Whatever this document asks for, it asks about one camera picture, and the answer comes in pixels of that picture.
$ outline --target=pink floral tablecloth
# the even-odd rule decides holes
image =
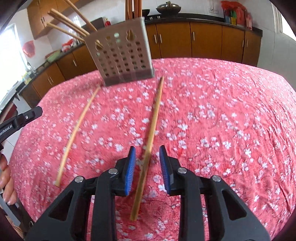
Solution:
[[[10,165],[20,200],[34,220],[77,176],[114,167],[131,145],[137,161],[132,191],[116,199],[118,239],[178,239],[180,197],[164,188],[159,147],[197,175],[222,178],[274,237],[295,207],[296,94],[277,74],[210,59],[154,60],[155,78],[103,88],[70,151],[61,188],[54,186],[70,134],[98,71],[52,88],[42,117],[22,131]],[[165,76],[153,156],[137,222],[129,220],[161,76]]]

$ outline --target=red plastic bag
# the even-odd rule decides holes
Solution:
[[[29,42],[24,43],[22,50],[26,56],[32,58],[35,55],[35,45],[34,41],[31,40]]]

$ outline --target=window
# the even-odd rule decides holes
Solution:
[[[16,82],[22,80],[27,71],[26,63],[16,26],[12,24],[0,35],[0,101]]]
[[[283,33],[296,41],[295,34],[279,10],[272,4],[274,11],[274,26],[277,33]]]

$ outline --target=hand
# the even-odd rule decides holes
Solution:
[[[10,176],[10,167],[7,164],[6,157],[0,153],[0,169],[2,173],[0,174],[0,189],[5,187],[3,192],[3,200],[7,202],[8,205],[13,205],[17,202],[17,192],[14,189],[14,181]]]

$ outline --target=round table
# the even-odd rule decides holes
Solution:
[[[295,207],[295,91],[275,73],[227,61],[160,59],[153,66],[153,79],[99,91],[71,148],[60,188],[54,181],[65,146],[102,79],[95,71],[46,94],[39,104],[42,117],[24,127],[10,161],[18,196],[29,214],[37,220],[76,176],[100,175],[133,145],[137,160],[132,191],[116,198],[118,239],[177,240],[180,197],[169,197],[164,188],[159,147],[165,145],[169,156],[197,175],[220,175],[274,237]],[[139,219],[132,222],[161,76],[165,83],[153,155]]]

